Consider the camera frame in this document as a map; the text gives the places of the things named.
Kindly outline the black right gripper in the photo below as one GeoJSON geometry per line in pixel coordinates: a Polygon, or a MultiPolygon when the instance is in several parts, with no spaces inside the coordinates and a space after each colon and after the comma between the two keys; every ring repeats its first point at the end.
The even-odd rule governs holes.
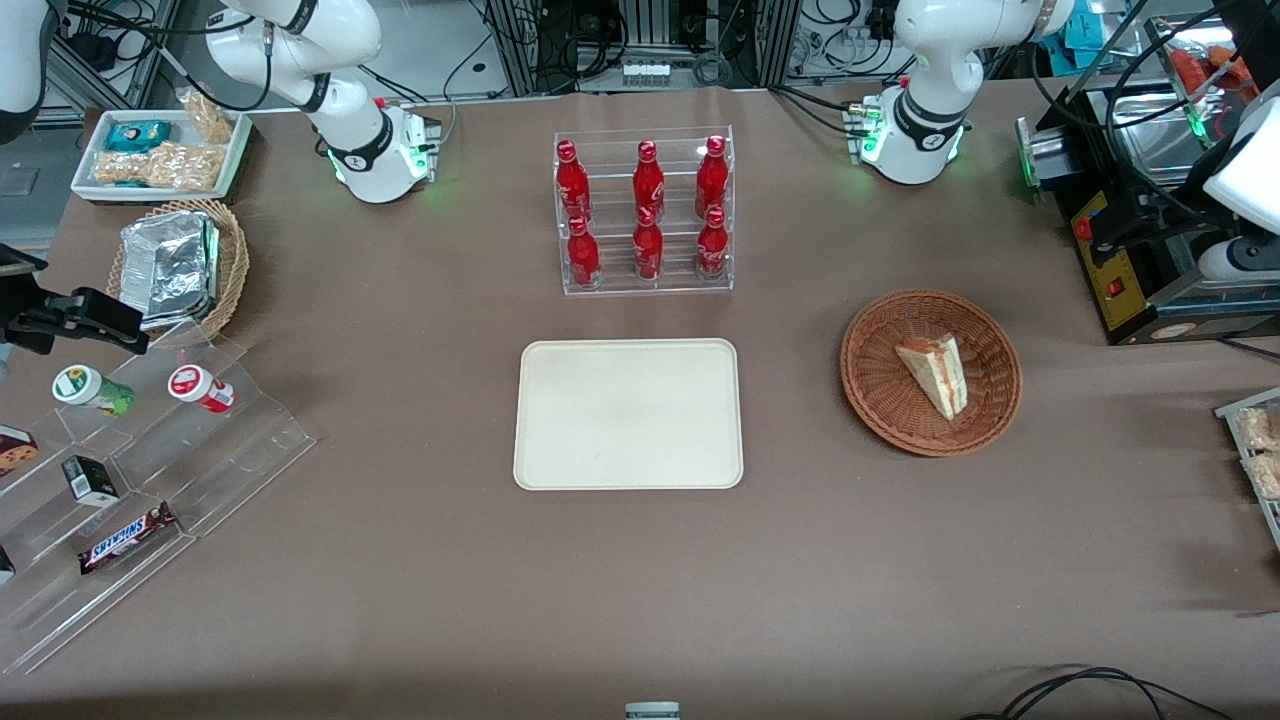
{"type": "Polygon", "coordinates": [[[10,287],[1,293],[3,342],[47,356],[55,338],[96,340],[133,355],[145,355],[150,338],[142,313],[93,288],[63,296],[40,287],[10,287]]]}

